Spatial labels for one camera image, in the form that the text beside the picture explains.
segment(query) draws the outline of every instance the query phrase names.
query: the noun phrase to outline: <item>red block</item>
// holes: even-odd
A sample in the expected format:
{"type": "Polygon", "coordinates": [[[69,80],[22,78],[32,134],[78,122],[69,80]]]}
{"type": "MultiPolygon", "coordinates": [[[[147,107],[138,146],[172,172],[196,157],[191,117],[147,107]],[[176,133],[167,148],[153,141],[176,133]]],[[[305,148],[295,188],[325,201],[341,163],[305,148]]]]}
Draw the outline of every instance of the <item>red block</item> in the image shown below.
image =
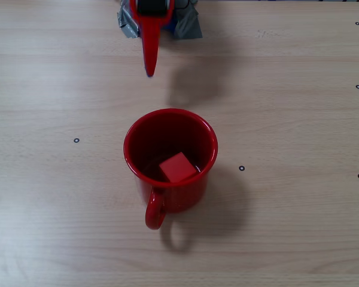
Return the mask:
{"type": "Polygon", "coordinates": [[[181,152],[161,163],[160,168],[170,182],[180,182],[197,173],[181,152]]]}

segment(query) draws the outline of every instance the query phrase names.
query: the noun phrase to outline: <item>wood grain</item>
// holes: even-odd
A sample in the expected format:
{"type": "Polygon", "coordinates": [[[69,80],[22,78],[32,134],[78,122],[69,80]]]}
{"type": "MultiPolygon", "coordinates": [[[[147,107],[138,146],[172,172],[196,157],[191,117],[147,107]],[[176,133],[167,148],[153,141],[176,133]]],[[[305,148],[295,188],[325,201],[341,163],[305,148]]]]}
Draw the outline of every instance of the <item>wood grain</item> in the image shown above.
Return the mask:
{"type": "Polygon", "coordinates": [[[118,3],[0,0],[0,286],[359,286],[359,3],[197,9],[149,79],[118,3]],[[151,231],[122,144],[168,106],[220,149],[151,231]]]}

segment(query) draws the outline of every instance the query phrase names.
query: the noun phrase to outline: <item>wooden table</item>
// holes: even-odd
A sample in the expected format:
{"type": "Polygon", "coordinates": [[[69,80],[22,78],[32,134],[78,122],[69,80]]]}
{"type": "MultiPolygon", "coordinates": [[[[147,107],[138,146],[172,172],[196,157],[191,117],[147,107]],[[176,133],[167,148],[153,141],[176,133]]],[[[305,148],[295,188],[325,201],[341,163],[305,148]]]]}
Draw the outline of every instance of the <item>wooden table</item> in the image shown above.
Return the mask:
{"type": "Polygon", "coordinates": [[[359,3],[201,2],[153,78],[118,8],[0,0],[0,286],[359,286],[359,3]],[[220,149],[152,231],[123,139],[168,106],[220,149]]]}

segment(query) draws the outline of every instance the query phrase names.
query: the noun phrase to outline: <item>gray tape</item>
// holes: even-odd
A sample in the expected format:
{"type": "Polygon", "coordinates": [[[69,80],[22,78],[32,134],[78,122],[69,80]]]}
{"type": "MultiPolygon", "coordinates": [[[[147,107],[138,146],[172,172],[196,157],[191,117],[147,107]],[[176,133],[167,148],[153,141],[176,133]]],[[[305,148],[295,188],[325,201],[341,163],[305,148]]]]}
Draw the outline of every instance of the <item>gray tape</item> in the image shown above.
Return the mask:
{"type": "MultiPolygon", "coordinates": [[[[198,22],[198,12],[194,7],[198,0],[175,0],[174,13],[178,19],[175,26],[174,38],[197,39],[202,38],[202,31],[198,22]]],[[[139,28],[132,18],[129,0],[121,0],[120,12],[117,13],[118,25],[128,38],[137,38],[139,28]]]]}
{"type": "Polygon", "coordinates": [[[137,23],[132,18],[129,8],[129,0],[121,0],[120,12],[117,13],[118,25],[128,38],[137,38],[139,29],[137,23]]]}

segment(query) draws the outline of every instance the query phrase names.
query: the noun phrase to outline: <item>mug handle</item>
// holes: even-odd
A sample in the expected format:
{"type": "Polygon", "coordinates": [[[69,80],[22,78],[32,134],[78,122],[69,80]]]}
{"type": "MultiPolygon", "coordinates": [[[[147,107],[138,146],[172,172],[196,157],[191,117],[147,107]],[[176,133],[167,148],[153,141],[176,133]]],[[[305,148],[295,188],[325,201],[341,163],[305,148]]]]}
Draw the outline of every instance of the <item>mug handle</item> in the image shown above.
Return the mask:
{"type": "Polygon", "coordinates": [[[157,188],[151,190],[146,207],[145,223],[150,229],[159,229],[165,218],[166,211],[163,208],[163,192],[157,188]]]}

